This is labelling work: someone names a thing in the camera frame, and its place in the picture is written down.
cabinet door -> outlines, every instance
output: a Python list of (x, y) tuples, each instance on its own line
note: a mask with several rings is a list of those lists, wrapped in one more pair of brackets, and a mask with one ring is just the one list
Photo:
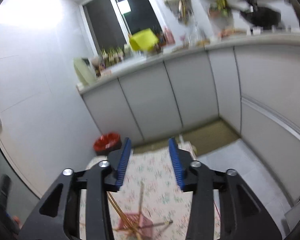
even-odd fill
[(300, 128), (300, 47), (235, 47), (241, 90)]
[(220, 116), (238, 133), (241, 125), (241, 95), (233, 48), (209, 52)]
[(83, 100), (102, 134), (114, 131), (121, 134), (122, 140), (129, 137), (133, 144), (142, 142), (118, 80), (84, 94)]
[(242, 138), (276, 174), (296, 203), (300, 198), (300, 140), (292, 128), (283, 128), (287, 125), (279, 125), (271, 116), (265, 109), (243, 101)]
[(181, 121), (163, 63), (119, 79), (145, 139), (181, 130)]
[(198, 126), (218, 116), (209, 58), (198, 53), (165, 61), (184, 127)]

countertop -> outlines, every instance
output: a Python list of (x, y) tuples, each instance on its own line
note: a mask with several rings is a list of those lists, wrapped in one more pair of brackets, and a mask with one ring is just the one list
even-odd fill
[(164, 60), (173, 59), (176, 57), (182, 57), (185, 55), (190, 55), (200, 51), (209, 51), (213, 49), (222, 49), (232, 46), (243, 46), (243, 45), (258, 45), (258, 44), (278, 44), (278, 45), (293, 45), (300, 46), (300, 34), (293, 33), (269, 33), (260, 34), (255, 36), (233, 36), (224, 40), (212, 41), (209, 45), (205, 47), (193, 47), (189, 49), (183, 49), (176, 52), (164, 51), (162, 54), (152, 56), (152, 57), (138, 57), (135, 59), (130, 59), (124, 61), (111, 67), (111, 74), (106, 75), (98, 79), (98, 81), (90, 86), (80, 87), (77, 85), (78, 91), (81, 95), (106, 84), (112, 80), (125, 76), (129, 73), (133, 73), (140, 69), (146, 68), (158, 62)]

tiled floor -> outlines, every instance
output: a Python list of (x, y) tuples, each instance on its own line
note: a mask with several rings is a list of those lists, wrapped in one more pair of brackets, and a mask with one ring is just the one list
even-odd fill
[(289, 229), (284, 214), (291, 207), (269, 172), (241, 139), (199, 156), (198, 160), (213, 170), (237, 170), (266, 207), (285, 238)]

wooden stick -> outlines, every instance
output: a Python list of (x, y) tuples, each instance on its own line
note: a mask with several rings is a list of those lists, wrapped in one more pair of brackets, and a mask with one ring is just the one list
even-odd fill
[(142, 213), (143, 190), (144, 190), (144, 184), (143, 184), (143, 182), (141, 182), (140, 199), (139, 199), (139, 218), (140, 218), (141, 213)]
[(120, 207), (118, 206), (118, 204), (116, 203), (116, 201), (114, 200), (113, 196), (110, 193), (108, 193), (108, 200), (110, 201), (110, 203), (112, 204), (112, 206), (114, 207), (114, 209), (116, 210), (120, 218), (122, 219), (123, 223), (125, 223), (125, 225), (128, 228), (133, 229), (133, 225), (128, 220), (126, 215), (122, 212), (122, 210), (120, 209)]
[(116, 232), (120, 232), (120, 231), (131, 231), (131, 229), (130, 229), (130, 228), (121, 228), (121, 229), (115, 228), (115, 229), (113, 229), (113, 231), (116, 231)]
[(127, 218), (125, 213), (123, 213), (123, 211), (121, 210), (121, 208), (119, 207), (119, 205), (117, 204), (117, 202), (115, 201), (114, 197), (111, 195), (110, 192), (108, 192), (108, 199), (112, 204), (112, 206), (114, 207), (114, 209), (116, 210), (116, 212), (121, 217), (122, 221), (126, 224), (126, 226), (129, 227), (136, 234), (138, 240), (142, 240), (141, 234), (138, 232), (137, 227), (133, 226), (131, 221)]
[(168, 224), (172, 224), (172, 223), (173, 223), (173, 220), (170, 220), (170, 221), (161, 222), (161, 223), (155, 223), (155, 224), (152, 224), (152, 225), (149, 225), (149, 226), (140, 227), (140, 228), (141, 229), (142, 228), (152, 228), (152, 227), (164, 226), (164, 225), (168, 225)]

floor mat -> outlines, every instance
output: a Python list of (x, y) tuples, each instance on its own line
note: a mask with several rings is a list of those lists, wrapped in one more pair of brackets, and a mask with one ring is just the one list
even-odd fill
[[(228, 145), (239, 136), (226, 124), (223, 120), (218, 120), (209, 123), (201, 128), (186, 132), (182, 134), (184, 141), (189, 141), (196, 148), (196, 155), (200, 156), (208, 152), (214, 151), (220, 147)], [(175, 135), (177, 143), (179, 142), (179, 135)], [(134, 154), (154, 151), (167, 147), (168, 138), (163, 140), (135, 147)]]

